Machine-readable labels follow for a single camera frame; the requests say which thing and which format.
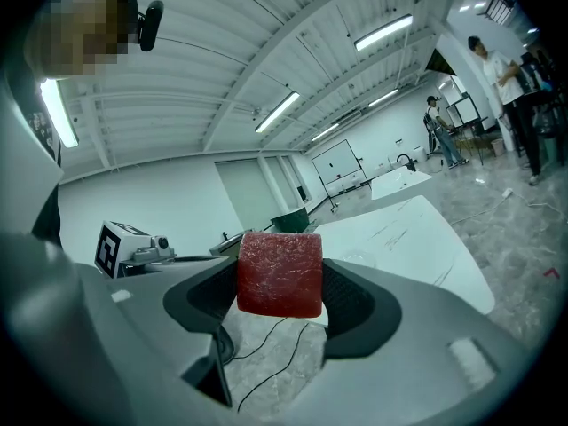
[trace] black wire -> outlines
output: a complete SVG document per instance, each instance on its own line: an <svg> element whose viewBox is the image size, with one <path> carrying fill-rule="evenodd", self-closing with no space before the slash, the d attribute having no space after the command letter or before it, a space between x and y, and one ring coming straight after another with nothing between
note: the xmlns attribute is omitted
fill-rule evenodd
<svg viewBox="0 0 568 426"><path fill-rule="evenodd" d="M244 357L234 357L233 359L247 359L247 358L250 357L253 353L255 353L256 351L259 351L259 350L262 348L262 346L266 344L266 340L268 339L268 336L270 336L271 332L274 331L274 329L276 328L276 326L277 326L279 323L282 323L282 322L283 322L284 320L286 320L287 318L288 318L288 317L285 317L285 318L282 319L280 322L276 322L276 323L274 324L274 327L272 327L272 330L270 330L270 331L268 332L268 335L266 335L266 338L263 340L263 343L260 344L260 346L256 347L249 355L245 355Z"/></svg>
<svg viewBox="0 0 568 426"><path fill-rule="evenodd" d="M248 398L254 390L256 390L258 387L260 387L264 382L269 381L270 379L272 379L275 375L278 375L284 371L286 371L288 369L288 367L292 364L292 360L294 359L294 356L296 355L296 351L298 350L298 344L300 343L300 337L302 337L302 333L304 332L304 330L306 329L306 327L310 325L309 323L306 323L304 325L304 328L302 328L302 331L300 331L300 334L298 335L298 339L296 341L296 347L294 348L294 351L292 352L292 356L290 357L290 361L288 362L288 364L286 366L284 366L280 371L278 371L277 373L274 373L272 375L269 375L268 377L266 377L262 382L260 382L255 388L253 388L251 391L248 392L248 395L245 396L242 401L239 403L239 407L237 408L237 412L241 411L241 406L242 403L245 402L245 399Z"/></svg>

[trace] person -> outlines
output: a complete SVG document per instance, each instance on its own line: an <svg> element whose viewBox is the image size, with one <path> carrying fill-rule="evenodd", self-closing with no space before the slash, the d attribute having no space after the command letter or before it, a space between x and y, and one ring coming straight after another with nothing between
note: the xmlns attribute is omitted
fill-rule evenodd
<svg viewBox="0 0 568 426"><path fill-rule="evenodd" d="M540 149L533 127L532 109L524 98L523 89L516 79L520 66L499 51L488 51L477 36L470 36L468 46L483 60L483 70L489 83L495 88L502 105L500 118L506 114L529 159L525 168L532 171L530 185L539 183Z"/></svg>
<svg viewBox="0 0 568 426"><path fill-rule="evenodd" d="M14 38L4 79L28 125L61 165L61 142L42 100L40 83L94 74L116 62L138 36L137 0L51 0ZM32 234L61 246L58 187L43 205Z"/></svg>
<svg viewBox="0 0 568 426"><path fill-rule="evenodd" d="M442 154L446 158L448 169L453 169L454 167L461 164L467 164L469 162L469 158L464 158L463 156L461 156L460 152L455 147L455 144L450 137L450 127L440 116L439 109L436 108L436 101L436 98L434 98L433 96L428 96L428 98L426 99L428 108L426 109L424 122L436 135L436 138L440 143L440 148L442 149Z"/></svg>

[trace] black pants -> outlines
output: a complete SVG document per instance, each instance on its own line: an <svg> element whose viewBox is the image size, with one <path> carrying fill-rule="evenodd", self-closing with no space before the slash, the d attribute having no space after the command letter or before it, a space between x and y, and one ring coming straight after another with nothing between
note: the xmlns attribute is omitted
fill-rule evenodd
<svg viewBox="0 0 568 426"><path fill-rule="evenodd" d="M539 137L533 127L532 108L524 97L503 106L517 138L526 151L533 175L540 174Z"/></svg>

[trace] man in white shirt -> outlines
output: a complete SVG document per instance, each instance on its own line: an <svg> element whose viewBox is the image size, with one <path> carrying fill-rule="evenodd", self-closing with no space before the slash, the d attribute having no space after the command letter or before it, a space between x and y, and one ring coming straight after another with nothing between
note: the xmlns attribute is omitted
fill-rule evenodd
<svg viewBox="0 0 568 426"><path fill-rule="evenodd" d="M467 164L469 159L464 158L460 155L460 152L458 152L450 137L450 127L444 122L440 116L439 109L436 108L436 98L428 96L426 102L428 103L428 108L426 109L424 121L436 135L440 143L440 148L442 149L442 154L446 158L448 169L453 169L460 164Z"/></svg>
<svg viewBox="0 0 568 426"><path fill-rule="evenodd" d="M533 127L531 106L523 98L523 89L516 78L520 66L498 51L487 51L477 36L470 36L468 45L483 60L485 77L501 100L501 116L503 112L507 114L529 159L529 164L526 166L532 170L529 184L537 185L540 175L539 140Z"/></svg>

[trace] marble floor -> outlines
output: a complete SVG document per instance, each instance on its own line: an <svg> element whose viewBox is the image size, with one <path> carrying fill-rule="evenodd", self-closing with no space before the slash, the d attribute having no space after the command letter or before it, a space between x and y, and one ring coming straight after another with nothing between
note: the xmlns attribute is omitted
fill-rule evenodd
<svg viewBox="0 0 568 426"><path fill-rule="evenodd" d="M448 170L434 156L418 168L440 177L442 214L450 224L460 221L453 224L454 230L493 291L495 307L489 318L527 349L535 350L554 324L568 290L568 167L547 167L541 183L529 186L530 172L519 167L523 163L515 154L491 155L483 166L472 157L468 165ZM514 193L503 200L507 188ZM326 202L311 214L308 232L369 211L371 190L363 187L337 201L335 213ZM525 201L547 203L564 215L548 206L528 207ZM559 278L545 276L550 269ZM237 355L258 347L278 320L240 312L233 305L225 327L235 341ZM235 410L255 385L287 365L304 324L299 319L285 320L258 352L225 367ZM285 409L318 373L325 339L322 328L309 325L288 369L255 390L243 402L241 412L267 419Z"/></svg>

